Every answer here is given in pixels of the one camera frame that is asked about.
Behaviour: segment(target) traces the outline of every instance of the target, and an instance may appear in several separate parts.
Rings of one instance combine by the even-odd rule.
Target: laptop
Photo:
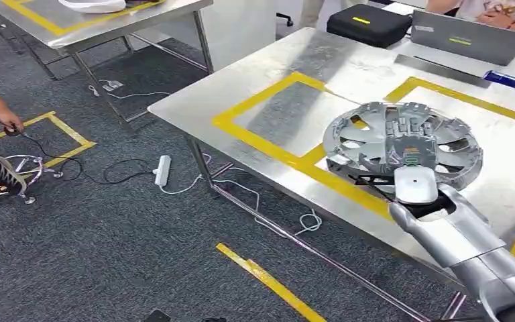
[[[412,42],[501,66],[515,57],[514,30],[427,11],[414,11]]]

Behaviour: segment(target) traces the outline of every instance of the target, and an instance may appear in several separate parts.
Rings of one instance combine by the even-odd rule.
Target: white cable
[[[111,93],[107,93],[107,94],[111,97],[115,97],[116,99],[127,99],[127,98],[130,98],[133,96],[151,96],[151,95],[155,95],[155,94],[170,95],[170,93],[167,93],[167,92],[153,92],[153,93],[147,93],[147,94],[129,94],[129,95],[122,96],[122,97],[119,97],[119,96],[111,94]]]
[[[108,82],[110,83],[111,81],[110,80],[107,80],[107,79],[100,79],[99,80],[100,82],[103,81],[103,82]],[[99,93],[97,92],[96,88],[92,85],[89,85],[88,86],[88,89],[90,91],[92,91],[94,93],[95,96],[98,96],[99,97]],[[126,95],[126,96],[117,96],[115,94],[112,94],[112,93],[107,93],[109,96],[111,97],[115,97],[116,99],[128,99],[130,97],[134,97],[134,96],[151,96],[151,95],[155,95],[155,94],[161,94],[161,95],[170,95],[170,93],[168,92],[153,92],[153,93],[147,93],[147,94],[142,94],[142,93],[138,93],[138,94],[129,94],[129,95]]]
[[[186,191],[189,191],[190,189],[192,189],[194,187],[194,185],[200,180],[202,179],[203,176],[200,174],[191,184],[190,186],[188,186],[188,188],[185,188],[185,189],[182,189],[182,190],[179,190],[179,191],[174,191],[174,192],[170,192],[170,191],[166,191],[165,188],[163,188],[163,186],[159,186],[159,188],[161,188],[161,191],[163,193],[166,193],[167,195],[178,195],[179,193],[185,193]]]
[[[205,164],[208,164],[208,163],[210,163],[210,161],[212,161],[212,156],[210,154],[203,153],[203,156],[206,156],[208,158],[208,160],[205,160]],[[185,193],[186,191],[189,191],[190,189],[192,189],[194,187],[194,185],[202,178],[203,178],[203,176],[201,174],[199,174],[198,177],[196,177],[195,180],[190,184],[190,186],[188,186],[188,188],[185,188],[185,189],[182,189],[179,191],[170,192],[170,191],[165,190],[162,186],[159,186],[159,188],[161,189],[161,191],[163,193],[166,193],[167,195],[178,195],[179,193]]]
[[[212,156],[209,155],[209,154],[206,154],[206,153],[203,153],[203,156],[207,157],[207,160],[205,160],[205,164],[208,164],[210,163],[210,161],[212,160]],[[243,171],[243,172],[247,172],[246,170],[242,169],[242,168],[236,168],[236,167],[231,167],[231,168],[228,168],[228,170],[238,170],[238,171]],[[167,195],[178,195],[180,193],[184,193],[186,191],[189,191],[190,189],[192,189],[195,184],[200,180],[200,179],[203,179],[203,176],[200,174],[198,177],[195,178],[195,180],[190,184],[190,186],[188,186],[187,188],[185,189],[182,189],[182,190],[179,190],[179,191],[175,191],[175,192],[169,192],[169,191],[166,191],[165,189],[163,189],[162,186],[159,186],[159,188],[161,189],[161,191],[163,193],[166,193]],[[246,186],[243,186],[242,184],[239,184],[238,182],[235,182],[235,181],[232,181],[232,180],[215,180],[215,179],[212,179],[213,182],[220,182],[220,183],[224,183],[224,182],[228,182],[228,183],[231,183],[231,184],[235,184],[236,186],[248,191],[248,192],[251,192],[253,194],[255,194],[255,211],[258,211],[258,208],[260,207],[260,194],[257,192],[257,191],[254,191],[254,190],[251,190],[250,188],[246,187]],[[311,226],[307,226],[304,222],[305,218],[307,217],[313,217],[314,220],[317,222],[315,223],[314,225],[311,225]],[[260,225],[264,226],[265,228],[273,231],[274,233],[276,233],[277,235],[279,235],[280,237],[283,237],[283,238],[287,238],[285,236],[283,236],[282,234],[278,233],[275,229],[267,226],[265,223],[261,222],[258,218],[253,218],[253,220],[256,222],[256,223],[259,223]],[[313,209],[311,209],[311,213],[306,213],[304,215],[301,215],[301,217],[299,217],[299,223],[301,223],[301,226],[303,227],[303,229],[301,229],[300,231],[297,231],[295,233],[295,235],[299,235],[301,233],[304,233],[305,231],[316,231],[318,230],[321,225],[323,224],[323,219],[321,219]]]

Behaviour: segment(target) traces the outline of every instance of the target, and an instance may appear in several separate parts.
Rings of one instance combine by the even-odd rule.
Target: white shirt
[[[504,12],[515,21],[515,0],[462,0],[457,17],[475,21],[484,11]]]

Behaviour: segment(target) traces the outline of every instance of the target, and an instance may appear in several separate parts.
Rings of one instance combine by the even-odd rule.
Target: yellow floor tape
[[[381,200],[378,197],[375,197],[368,192],[358,188],[350,184],[348,181],[339,178],[331,172],[324,171],[319,167],[315,166],[315,164],[325,157],[325,152],[323,151],[323,147],[319,144],[317,147],[307,152],[304,156],[298,157],[290,152],[287,152],[280,146],[273,144],[270,141],[260,137],[259,135],[245,129],[234,123],[234,119],[241,115],[242,113],[250,110],[252,107],[255,107],[257,104],[273,97],[279,92],[287,89],[289,86],[302,83],[306,84],[314,89],[318,89],[320,91],[327,91],[325,88],[325,84],[315,78],[306,76],[299,72],[293,72],[286,78],[283,78],[279,82],[272,84],[268,88],[256,93],[254,96],[246,99],[245,101],[236,104],[232,108],[216,115],[212,119],[212,123],[214,126],[226,131],[233,137],[245,142],[246,144],[254,147],[256,150],[259,150],[272,158],[275,158],[288,166],[293,167],[297,171],[301,171],[311,178],[323,183],[333,190],[341,193],[342,195],[352,199],[356,203],[364,206],[365,208],[381,215],[382,217],[392,220],[390,214],[388,213],[388,205],[385,201]],[[476,107],[487,109],[488,111],[510,117],[515,119],[515,111],[506,109],[502,106],[489,103],[487,101],[483,101],[481,99],[477,99],[475,97],[454,91],[452,89],[448,89],[447,87],[442,87],[432,82],[428,82],[427,80],[422,80],[416,77],[409,77],[406,81],[401,84],[398,88],[394,89],[391,93],[386,95],[384,98],[386,101],[397,103],[401,101],[405,96],[411,93],[414,89],[422,87],[425,89],[430,89],[432,91],[441,93],[448,97],[452,97],[456,100],[469,103]],[[515,244],[512,248],[512,253],[515,255]]]
[[[230,250],[226,245],[219,243],[216,248],[228,256],[231,260],[240,265],[244,270],[247,270],[250,274],[264,283],[272,291],[274,291],[279,297],[287,302],[293,309],[299,312],[307,321],[312,322],[326,322],[317,312],[313,311],[305,302],[296,297],[290,290],[288,290],[283,284],[279,283],[273,276],[267,273],[263,268],[256,264],[253,260],[244,260],[238,256],[234,251]]]
[[[47,163],[44,164],[47,168],[57,165],[61,163],[62,161],[65,161],[66,158],[73,157],[77,155],[78,153],[81,153],[93,146],[96,145],[95,142],[86,140],[83,136],[81,136],[78,132],[74,131],[71,127],[69,127],[66,123],[64,123],[61,119],[59,119],[56,116],[55,111],[50,111],[48,113],[42,114],[41,116],[37,116],[33,119],[30,119],[26,122],[23,122],[25,127],[31,126],[36,122],[42,121],[43,119],[49,119],[56,127],[61,129],[64,133],[68,134],[72,139],[74,139],[76,142],[80,144],[79,147],[73,149],[72,151],[69,151],[67,153],[64,153],[63,155],[54,158]],[[0,132],[0,138],[5,136],[5,132]]]

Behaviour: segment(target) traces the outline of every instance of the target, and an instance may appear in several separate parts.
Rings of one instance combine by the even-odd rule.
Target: blue object
[[[494,70],[487,72],[485,74],[485,76],[483,77],[483,79],[515,88],[515,77],[514,76],[503,74],[501,72],[496,72]]]

